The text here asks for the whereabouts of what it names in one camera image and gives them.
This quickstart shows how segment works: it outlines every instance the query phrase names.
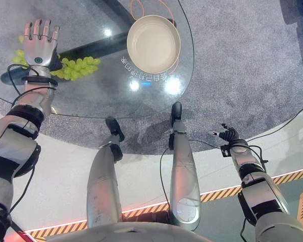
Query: grape bunch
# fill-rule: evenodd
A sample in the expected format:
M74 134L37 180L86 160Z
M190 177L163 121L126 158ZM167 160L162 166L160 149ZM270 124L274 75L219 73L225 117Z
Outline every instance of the grape bunch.
M19 41L22 44L24 36L19 36ZM16 64L22 64L28 66L25 58L25 52L22 49L16 50L16 55L13 57L13 62ZM88 76L90 73L97 71L97 66L100 64L99 58L94 59L93 57L85 57L84 59L68 60L67 58L62 59L63 67L60 70L50 72L53 76L58 78L64 78L65 80L76 81L80 77Z
M62 59L63 68L58 71L51 72L52 75L65 80L76 81L79 77L88 76L90 73L97 71L97 65L100 64L100 59L93 57L85 57L84 59L68 60Z

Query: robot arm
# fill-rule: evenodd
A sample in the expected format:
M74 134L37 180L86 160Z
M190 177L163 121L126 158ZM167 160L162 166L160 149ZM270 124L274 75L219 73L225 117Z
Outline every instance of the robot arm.
M40 146L35 139L41 123L51 113L57 82L51 79L49 69L57 56L59 27L55 26L49 38L50 23L50 20L45 22L43 33L40 34L41 20L36 20L32 36L32 24L27 23L24 49L32 70L25 78L26 92L21 94L8 114L0 119L0 241L11 225L13 178L26 174L37 163Z
M246 140L231 126L222 124L224 133L213 132L229 142L221 147L224 157L231 156L241 179L238 199L243 213L255 226L256 241L303 241L302 225L288 212L288 204L262 164L251 153Z

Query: white bowl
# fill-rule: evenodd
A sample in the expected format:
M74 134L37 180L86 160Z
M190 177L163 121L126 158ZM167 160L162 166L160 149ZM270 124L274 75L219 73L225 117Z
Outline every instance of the white bowl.
M127 49L138 68L156 74L174 65L180 54L181 39L169 20L158 15L146 15L131 26Z

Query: hazard tape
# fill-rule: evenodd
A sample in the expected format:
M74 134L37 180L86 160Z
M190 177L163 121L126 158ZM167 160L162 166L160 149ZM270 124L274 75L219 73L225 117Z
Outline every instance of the hazard tape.
M283 183L291 182L294 180L298 180L303 178L303 169L289 172L283 175L278 175L272 177L275 184L280 185ZM202 203L210 202L213 200L232 197L238 194L241 191L241 186L233 186L229 188L223 188L215 191L210 191L206 193L202 193L200 195L200 199ZM137 209L132 209L128 211L122 212L125 218L130 218L134 216L138 216L143 213L154 213L159 211L168 210L167 202L162 202L154 205L149 205ZM40 229L32 229L27 230L26 233L31 236L34 240L38 242L45 241L45 237L62 234L62 233L70 233L78 230L87 229L86 220L76 221L67 224L61 224L56 226L51 226L47 228Z

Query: glass table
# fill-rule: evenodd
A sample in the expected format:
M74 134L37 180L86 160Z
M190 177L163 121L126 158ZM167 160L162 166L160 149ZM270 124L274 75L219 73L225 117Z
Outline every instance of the glass table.
M9 13L7 18L2 14ZM181 38L178 61L166 72L141 71L130 60L126 48L130 26L145 15L160 15L176 26ZM141 117L171 106L190 82L194 52L191 31L177 0L79 0L0 1L0 98L12 102L17 94L7 75L18 37L26 22L41 18L60 25L60 60L99 59L98 70L76 81L53 76L59 83L52 113L84 117ZM14 82L23 90L21 78L27 70L12 70Z

